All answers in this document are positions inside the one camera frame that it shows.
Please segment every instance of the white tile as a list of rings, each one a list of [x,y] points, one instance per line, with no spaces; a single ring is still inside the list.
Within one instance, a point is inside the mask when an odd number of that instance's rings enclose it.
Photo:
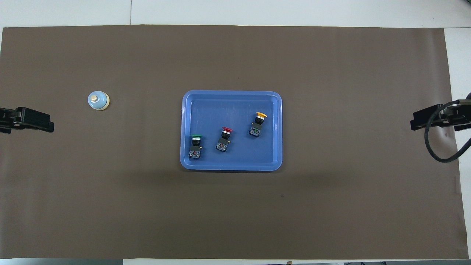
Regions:
[[[453,100],[464,99],[471,93],[471,28],[445,29],[445,41],[450,68],[451,97]],[[456,132],[455,136],[456,144],[461,148],[471,138],[471,129]],[[468,232],[468,253],[471,253],[471,149],[459,158],[459,163],[464,221]]]
[[[132,24],[469,27],[465,0],[133,0]]]
[[[125,25],[130,14],[130,0],[0,0],[0,33],[3,27]]]

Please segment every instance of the brown mat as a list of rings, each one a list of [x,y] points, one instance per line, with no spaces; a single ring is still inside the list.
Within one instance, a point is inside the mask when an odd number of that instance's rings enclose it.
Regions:
[[[1,258],[468,258],[458,163],[409,128],[451,99],[442,29],[6,28],[0,89],[56,123],[0,135]],[[193,89],[278,92],[281,168],[184,169]]]

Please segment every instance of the tray rim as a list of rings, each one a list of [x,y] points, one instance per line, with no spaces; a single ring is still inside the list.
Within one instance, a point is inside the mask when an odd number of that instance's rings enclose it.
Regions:
[[[278,161],[275,164],[260,166],[260,168],[246,168],[245,166],[201,166],[189,165],[185,162],[185,127],[186,127],[186,110],[187,110],[187,101],[188,98],[192,95],[260,95],[260,96],[273,96],[276,98],[279,108],[278,108]],[[281,96],[274,91],[241,91],[241,90],[190,90],[185,93],[182,99],[182,109],[181,109],[181,131],[180,131],[180,163],[181,165],[189,170],[197,171],[275,171],[280,168],[283,163],[283,101]]]

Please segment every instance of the blue plastic tray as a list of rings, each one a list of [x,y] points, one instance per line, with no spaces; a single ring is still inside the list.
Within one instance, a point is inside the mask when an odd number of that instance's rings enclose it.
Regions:
[[[265,113],[260,137],[249,134],[255,112]],[[216,149],[222,127],[233,129],[226,152]],[[191,90],[183,96],[180,162],[187,169],[273,171],[283,158],[282,102],[272,91]],[[188,156],[201,134],[201,157]]]

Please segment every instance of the black cable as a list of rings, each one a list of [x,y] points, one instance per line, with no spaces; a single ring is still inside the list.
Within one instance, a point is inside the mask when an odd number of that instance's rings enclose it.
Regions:
[[[441,158],[441,157],[438,157],[432,150],[432,147],[430,147],[430,143],[429,143],[429,130],[430,130],[430,127],[432,126],[432,122],[433,120],[435,119],[435,117],[439,114],[440,111],[444,110],[445,108],[451,106],[451,105],[454,105],[454,104],[459,104],[459,100],[455,100],[455,101],[451,101],[451,102],[448,102],[447,104],[444,104],[443,106],[437,108],[433,113],[432,115],[430,116],[429,120],[427,121],[427,125],[425,126],[425,134],[424,134],[424,139],[425,139],[425,147],[427,147],[427,150],[429,151],[430,155],[436,160],[436,161],[439,161],[439,162],[442,162],[442,163],[448,163],[448,162],[451,162],[455,159],[457,159],[458,157],[460,157],[464,152],[466,152],[466,150],[468,150],[468,148],[471,146],[471,138],[463,145],[463,147],[461,147],[461,149],[458,150],[458,152],[456,152],[454,155],[450,156],[449,158]]]

